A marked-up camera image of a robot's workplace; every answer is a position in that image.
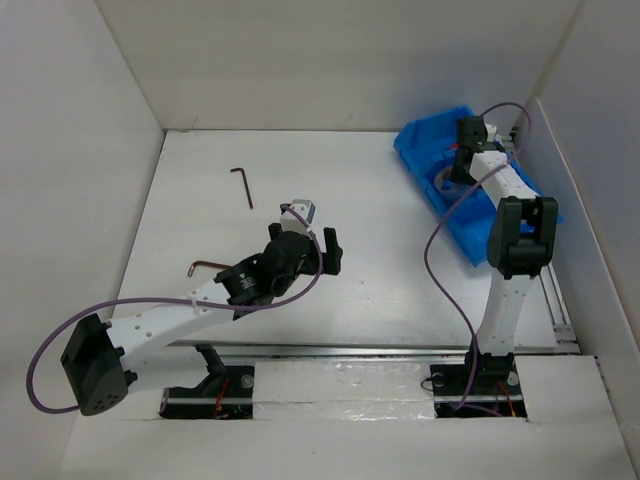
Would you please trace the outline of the clear tape roll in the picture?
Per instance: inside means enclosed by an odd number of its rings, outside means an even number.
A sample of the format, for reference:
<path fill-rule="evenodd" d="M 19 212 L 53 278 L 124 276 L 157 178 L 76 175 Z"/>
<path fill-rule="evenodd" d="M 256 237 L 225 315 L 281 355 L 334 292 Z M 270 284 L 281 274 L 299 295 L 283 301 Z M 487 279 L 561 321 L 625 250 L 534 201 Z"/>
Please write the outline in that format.
<path fill-rule="evenodd" d="M 452 167 L 447 166 L 440 170 L 434 177 L 434 188 L 443 194 L 450 194 L 456 188 L 456 184 L 451 180 Z"/>

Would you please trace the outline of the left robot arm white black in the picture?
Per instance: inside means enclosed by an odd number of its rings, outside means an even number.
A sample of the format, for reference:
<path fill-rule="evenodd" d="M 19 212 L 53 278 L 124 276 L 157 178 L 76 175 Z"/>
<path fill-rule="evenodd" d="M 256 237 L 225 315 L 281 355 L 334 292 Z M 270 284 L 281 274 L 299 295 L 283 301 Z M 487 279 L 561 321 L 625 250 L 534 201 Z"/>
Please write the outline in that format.
<path fill-rule="evenodd" d="M 143 389 L 144 364 L 165 346 L 284 302 L 301 275 L 339 274 L 343 250 L 335 229 L 323 231 L 325 251 L 318 250 L 307 230 L 287 231 L 274 223 L 269 234 L 263 252 L 218 273 L 183 298 L 155 301 L 152 309 L 128 318 L 103 322 L 92 313 L 80 319 L 61 356 L 80 413 L 104 413 L 132 388 Z"/>

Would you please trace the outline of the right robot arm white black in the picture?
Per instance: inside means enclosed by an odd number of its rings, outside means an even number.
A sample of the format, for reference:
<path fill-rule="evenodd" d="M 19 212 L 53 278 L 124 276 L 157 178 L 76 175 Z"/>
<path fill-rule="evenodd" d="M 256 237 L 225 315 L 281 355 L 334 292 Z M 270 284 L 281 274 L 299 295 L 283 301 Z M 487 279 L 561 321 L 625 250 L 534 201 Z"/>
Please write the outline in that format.
<path fill-rule="evenodd" d="M 493 268 L 489 297 L 476 333 L 487 358 L 514 352 L 514 335 L 525 297 L 553 256 L 558 203 L 539 195 L 513 168 L 507 153 L 489 140 L 480 116 L 457 121 L 457 149 L 450 180 L 479 185 L 496 208 L 487 240 Z"/>

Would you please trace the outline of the copper hex key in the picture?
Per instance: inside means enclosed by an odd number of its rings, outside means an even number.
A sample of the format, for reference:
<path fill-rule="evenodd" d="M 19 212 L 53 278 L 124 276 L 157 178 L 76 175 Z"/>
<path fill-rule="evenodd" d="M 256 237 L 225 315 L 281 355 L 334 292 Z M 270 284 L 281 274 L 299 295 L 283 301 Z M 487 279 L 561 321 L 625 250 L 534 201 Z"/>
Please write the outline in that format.
<path fill-rule="evenodd" d="M 198 268 L 208 268 L 208 269 L 215 269 L 215 270 L 224 271 L 224 270 L 229 269 L 230 265 L 223 264 L 223 263 L 206 261 L 206 260 L 196 260 L 189 266 L 189 268 L 187 270 L 187 276 L 188 277 L 192 277 L 194 272 L 195 272 L 195 270 L 198 269 Z"/>

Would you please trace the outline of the aluminium rail front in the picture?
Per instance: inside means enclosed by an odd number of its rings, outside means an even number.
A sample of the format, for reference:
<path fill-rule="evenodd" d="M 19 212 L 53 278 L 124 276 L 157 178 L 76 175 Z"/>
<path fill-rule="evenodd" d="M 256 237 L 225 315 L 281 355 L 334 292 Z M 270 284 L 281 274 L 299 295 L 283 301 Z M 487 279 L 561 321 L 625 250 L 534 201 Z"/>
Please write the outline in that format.
<path fill-rule="evenodd" d="M 196 344 L 210 344 L 222 356 L 246 357 L 431 357 L 464 356 L 466 348 L 431 348 L 425 346 L 384 345 L 314 345 L 214 342 L 212 340 L 179 340 L 170 347 L 187 348 Z"/>

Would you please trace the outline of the aluminium rail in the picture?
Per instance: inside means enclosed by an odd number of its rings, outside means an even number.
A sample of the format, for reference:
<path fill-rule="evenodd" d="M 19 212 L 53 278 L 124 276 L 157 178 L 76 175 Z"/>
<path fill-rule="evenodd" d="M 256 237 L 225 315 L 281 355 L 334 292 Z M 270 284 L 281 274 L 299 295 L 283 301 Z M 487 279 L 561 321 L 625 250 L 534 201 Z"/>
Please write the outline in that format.
<path fill-rule="evenodd" d="M 555 337 L 555 355 L 581 355 L 581 348 L 575 335 L 564 297 L 552 265 L 544 267 L 540 274 L 540 284 L 545 296 L 547 309 Z"/>
<path fill-rule="evenodd" d="M 179 340 L 170 347 L 187 348 L 196 344 L 210 344 L 222 356 L 246 357 L 431 357 L 464 356 L 466 348 L 431 348 L 425 346 L 384 345 L 314 345 L 214 342 L 212 340 Z"/>

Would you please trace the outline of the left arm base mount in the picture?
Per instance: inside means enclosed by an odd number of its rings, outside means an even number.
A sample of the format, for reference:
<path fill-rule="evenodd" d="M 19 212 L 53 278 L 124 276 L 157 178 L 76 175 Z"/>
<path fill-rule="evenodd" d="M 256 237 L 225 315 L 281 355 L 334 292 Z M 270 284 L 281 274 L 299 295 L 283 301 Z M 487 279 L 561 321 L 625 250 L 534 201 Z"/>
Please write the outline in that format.
<path fill-rule="evenodd" d="M 211 345 L 195 350 L 207 374 L 194 387 L 165 388 L 159 416 L 167 420 L 250 420 L 253 418 L 254 365 L 225 365 Z"/>

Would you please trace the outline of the aluminium rail right side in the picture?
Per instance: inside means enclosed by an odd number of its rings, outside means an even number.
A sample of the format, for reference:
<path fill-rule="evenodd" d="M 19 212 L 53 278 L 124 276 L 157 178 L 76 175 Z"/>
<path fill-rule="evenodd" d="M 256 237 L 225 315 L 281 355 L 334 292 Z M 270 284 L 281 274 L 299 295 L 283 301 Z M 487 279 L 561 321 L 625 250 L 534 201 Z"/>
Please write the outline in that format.
<path fill-rule="evenodd" d="M 547 309 L 555 337 L 555 355 L 581 355 L 581 348 L 575 335 L 564 297 L 552 265 L 544 267 L 540 274 L 540 284 L 545 296 Z"/>

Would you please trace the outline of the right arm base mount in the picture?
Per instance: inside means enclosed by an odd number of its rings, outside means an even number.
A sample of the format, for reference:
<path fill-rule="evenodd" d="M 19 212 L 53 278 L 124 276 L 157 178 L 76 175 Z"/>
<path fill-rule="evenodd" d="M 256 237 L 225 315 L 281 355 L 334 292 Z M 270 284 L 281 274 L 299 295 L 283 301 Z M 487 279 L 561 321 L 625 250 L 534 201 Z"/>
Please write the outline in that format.
<path fill-rule="evenodd" d="M 433 394 L 437 418 L 526 418 L 524 396 L 513 353 L 473 352 L 462 364 L 432 364 L 421 387 Z"/>

